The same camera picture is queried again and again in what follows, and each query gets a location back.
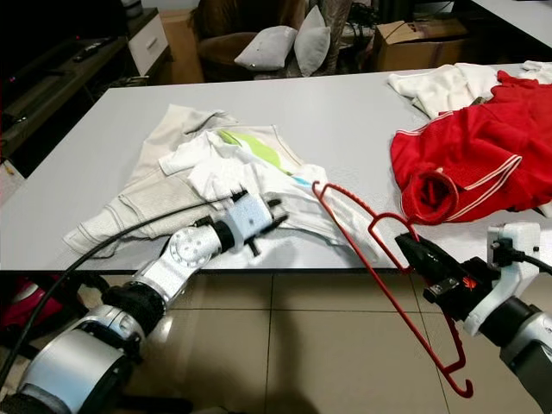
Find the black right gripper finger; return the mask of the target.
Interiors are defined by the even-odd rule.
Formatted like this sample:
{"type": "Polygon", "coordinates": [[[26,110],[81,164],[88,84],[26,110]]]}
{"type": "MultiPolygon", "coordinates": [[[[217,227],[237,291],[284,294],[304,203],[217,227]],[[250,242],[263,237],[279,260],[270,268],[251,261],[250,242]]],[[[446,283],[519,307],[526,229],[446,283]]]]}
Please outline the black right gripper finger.
{"type": "Polygon", "coordinates": [[[442,250],[433,241],[411,232],[398,234],[397,245],[410,265],[438,263],[442,259],[442,250]]]}
{"type": "Polygon", "coordinates": [[[407,263],[423,279],[436,279],[436,244],[430,240],[397,240],[407,263]]]}

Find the red plastic hanger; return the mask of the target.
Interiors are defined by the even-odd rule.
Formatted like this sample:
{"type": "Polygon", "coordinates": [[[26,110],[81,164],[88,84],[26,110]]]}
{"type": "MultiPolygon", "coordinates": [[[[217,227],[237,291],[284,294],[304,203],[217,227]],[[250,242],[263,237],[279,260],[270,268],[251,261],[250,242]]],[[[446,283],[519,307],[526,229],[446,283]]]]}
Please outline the red plastic hanger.
{"type": "Polygon", "coordinates": [[[378,245],[384,253],[386,253],[386,256],[389,257],[389,261],[394,265],[395,268],[397,268],[397,271],[399,271],[400,273],[411,273],[411,266],[403,266],[401,264],[401,260],[398,259],[395,253],[392,253],[390,249],[386,247],[382,240],[382,237],[379,236],[378,232],[375,231],[375,226],[379,224],[379,221],[386,220],[386,218],[393,218],[393,220],[398,221],[399,224],[402,224],[404,226],[404,229],[407,229],[407,231],[409,231],[410,236],[413,236],[414,240],[419,240],[418,233],[414,231],[414,229],[411,227],[411,224],[407,222],[405,218],[402,218],[401,216],[398,216],[398,214],[391,212],[375,212],[375,209],[372,209],[366,201],[362,200],[362,198],[355,196],[354,193],[342,188],[342,186],[336,185],[336,183],[321,183],[319,181],[312,182],[311,192],[315,194],[315,197],[319,204],[323,207],[324,210],[326,210],[331,220],[334,221],[336,228],[339,229],[340,232],[342,232],[342,235],[344,236],[344,238],[346,238],[348,245],[354,250],[355,255],[359,257],[359,260],[361,260],[364,268],[367,269],[368,273],[371,273],[376,285],[378,285],[378,287],[384,293],[384,296],[389,299],[392,307],[403,319],[407,328],[409,328],[410,332],[415,336],[415,338],[417,338],[419,344],[421,344],[426,354],[430,357],[431,362],[434,363],[434,366],[436,367],[438,373],[446,380],[447,383],[449,383],[449,386],[452,387],[452,390],[456,392],[458,397],[473,397],[474,384],[472,383],[472,381],[469,381],[469,379],[465,379],[464,383],[458,384],[456,379],[453,378],[453,374],[461,369],[464,369],[467,364],[467,356],[465,354],[464,344],[462,344],[461,339],[459,339],[458,329],[454,326],[449,327],[449,334],[452,335],[453,344],[457,353],[457,360],[450,364],[445,364],[444,362],[442,362],[441,359],[439,359],[439,355],[433,349],[433,347],[431,347],[430,340],[426,338],[426,335],[423,334],[423,331],[419,329],[416,324],[414,324],[413,320],[410,319],[409,314],[407,314],[401,304],[398,303],[398,300],[395,299],[393,293],[391,292],[391,289],[387,287],[386,282],[382,279],[380,274],[376,272],[376,267],[373,264],[373,261],[367,259],[366,254],[364,254],[363,252],[363,249],[361,249],[360,246],[356,244],[355,238],[351,235],[350,232],[346,230],[346,228],[344,228],[344,226],[342,225],[342,221],[340,221],[339,218],[336,217],[335,210],[331,208],[330,202],[327,199],[327,194],[331,191],[341,193],[344,197],[350,198],[350,200],[354,202],[354,204],[358,205],[360,209],[364,210],[364,213],[366,213],[367,216],[371,217],[371,221],[367,225],[367,233],[369,233],[369,235],[372,237],[372,240],[375,241],[375,244],[378,245]]]}

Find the white T-shirt green print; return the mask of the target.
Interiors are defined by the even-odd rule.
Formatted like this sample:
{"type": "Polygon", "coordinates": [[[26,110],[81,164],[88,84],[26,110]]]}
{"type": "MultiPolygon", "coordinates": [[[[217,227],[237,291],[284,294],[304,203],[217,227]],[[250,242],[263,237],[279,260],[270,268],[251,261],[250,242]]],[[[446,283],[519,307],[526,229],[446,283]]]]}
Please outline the white T-shirt green print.
{"type": "Polygon", "coordinates": [[[168,176],[183,173],[204,198],[239,190],[279,198],[289,216],[281,228],[312,233],[334,245],[346,241],[311,192],[312,183],[327,181],[326,171],[300,160],[274,126],[204,129],[158,163],[168,176]]]}

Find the red garment white stripes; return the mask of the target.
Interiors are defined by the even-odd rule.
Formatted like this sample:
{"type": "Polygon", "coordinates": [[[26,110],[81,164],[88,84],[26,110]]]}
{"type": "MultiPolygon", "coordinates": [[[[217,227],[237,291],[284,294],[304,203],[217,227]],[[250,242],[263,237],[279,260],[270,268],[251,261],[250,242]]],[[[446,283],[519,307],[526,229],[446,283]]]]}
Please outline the red garment white stripes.
{"type": "Polygon", "coordinates": [[[552,84],[497,74],[492,97],[399,130],[390,155],[399,205],[424,225],[552,204],[552,84]]]}

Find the red bag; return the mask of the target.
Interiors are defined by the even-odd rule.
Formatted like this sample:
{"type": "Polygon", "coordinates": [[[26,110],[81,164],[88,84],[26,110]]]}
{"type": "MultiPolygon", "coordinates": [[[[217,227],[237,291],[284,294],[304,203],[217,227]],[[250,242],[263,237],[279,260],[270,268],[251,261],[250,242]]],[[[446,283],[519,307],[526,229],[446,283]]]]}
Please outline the red bag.
{"type": "Polygon", "coordinates": [[[16,276],[15,288],[1,306],[0,330],[23,327],[42,295],[43,290],[35,281],[27,276],[16,276]]]}

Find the brown cardboard box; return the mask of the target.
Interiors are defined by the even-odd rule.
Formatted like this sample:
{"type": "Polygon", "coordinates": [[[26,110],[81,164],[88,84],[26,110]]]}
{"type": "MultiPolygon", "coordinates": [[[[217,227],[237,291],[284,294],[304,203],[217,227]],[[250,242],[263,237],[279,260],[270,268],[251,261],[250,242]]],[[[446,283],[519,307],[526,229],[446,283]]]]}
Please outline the brown cardboard box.
{"type": "Polygon", "coordinates": [[[457,19],[390,22],[376,25],[372,70],[433,70],[461,60],[469,40],[457,19]]]}

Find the dark TV stand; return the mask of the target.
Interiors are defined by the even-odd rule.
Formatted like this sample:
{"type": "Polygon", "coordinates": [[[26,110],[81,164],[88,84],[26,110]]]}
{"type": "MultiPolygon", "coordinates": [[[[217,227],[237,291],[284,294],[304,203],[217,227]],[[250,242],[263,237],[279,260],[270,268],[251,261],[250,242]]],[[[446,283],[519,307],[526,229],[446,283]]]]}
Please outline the dark TV stand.
{"type": "Polygon", "coordinates": [[[24,177],[50,153],[60,141],[56,134],[64,107],[82,91],[90,95],[88,83],[126,47],[126,39],[116,36],[115,42],[99,50],[83,62],[72,62],[72,56],[88,43],[105,39],[75,40],[56,47],[33,63],[13,83],[20,88],[16,96],[4,99],[3,158],[24,177]]]}

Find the white crumpled garment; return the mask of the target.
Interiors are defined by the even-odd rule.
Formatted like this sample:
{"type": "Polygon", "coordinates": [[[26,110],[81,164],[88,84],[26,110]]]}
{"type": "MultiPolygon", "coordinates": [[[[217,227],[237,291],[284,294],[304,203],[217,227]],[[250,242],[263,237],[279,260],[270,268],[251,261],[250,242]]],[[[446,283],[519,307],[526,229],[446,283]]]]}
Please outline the white crumpled garment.
{"type": "Polygon", "coordinates": [[[552,85],[552,62],[525,60],[517,77],[536,80],[541,85],[552,85]]]}

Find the white drawer unit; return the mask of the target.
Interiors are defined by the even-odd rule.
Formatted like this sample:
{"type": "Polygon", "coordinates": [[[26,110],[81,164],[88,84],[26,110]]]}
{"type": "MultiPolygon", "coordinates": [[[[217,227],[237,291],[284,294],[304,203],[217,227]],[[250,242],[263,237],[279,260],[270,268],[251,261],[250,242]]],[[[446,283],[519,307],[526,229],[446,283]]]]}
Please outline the white drawer unit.
{"type": "Polygon", "coordinates": [[[128,50],[138,76],[149,76],[165,59],[168,39],[157,8],[142,9],[128,20],[128,50]]]}

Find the black remote control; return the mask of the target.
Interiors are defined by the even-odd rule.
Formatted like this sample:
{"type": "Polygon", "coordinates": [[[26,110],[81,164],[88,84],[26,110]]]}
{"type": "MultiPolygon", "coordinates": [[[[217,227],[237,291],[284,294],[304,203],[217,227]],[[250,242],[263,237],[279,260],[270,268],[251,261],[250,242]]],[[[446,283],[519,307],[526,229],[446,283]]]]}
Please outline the black remote control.
{"type": "Polygon", "coordinates": [[[98,53],[99,50],[115,42],[115,38],[100,39],[92,43],[88,43],[85,47],[80,48],[78,54],[72,56],[72,62],[83,62],[98,53]]]}

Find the white table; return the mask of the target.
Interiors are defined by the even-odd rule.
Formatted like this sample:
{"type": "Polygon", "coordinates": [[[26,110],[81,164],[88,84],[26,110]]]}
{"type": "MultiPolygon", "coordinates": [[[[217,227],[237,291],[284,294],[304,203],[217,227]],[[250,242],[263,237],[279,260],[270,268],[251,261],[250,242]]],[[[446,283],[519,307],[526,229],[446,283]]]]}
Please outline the white table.
{"type": "Polygon", "coordinates": [[[474,4],[552,47],[552,0],[472,0],[474,4]]]}

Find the black television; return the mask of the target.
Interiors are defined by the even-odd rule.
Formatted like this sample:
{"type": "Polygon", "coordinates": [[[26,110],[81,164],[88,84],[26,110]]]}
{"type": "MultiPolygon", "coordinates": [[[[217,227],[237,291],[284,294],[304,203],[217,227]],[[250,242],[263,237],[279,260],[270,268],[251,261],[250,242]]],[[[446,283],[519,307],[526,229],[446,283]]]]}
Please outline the black television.
{"type": "Polygon", "coordinates": [[[127,31],[133,0],[0,0],[1,72],[19,78],[33,63],[75,40],[116,38],[127,31]]]}

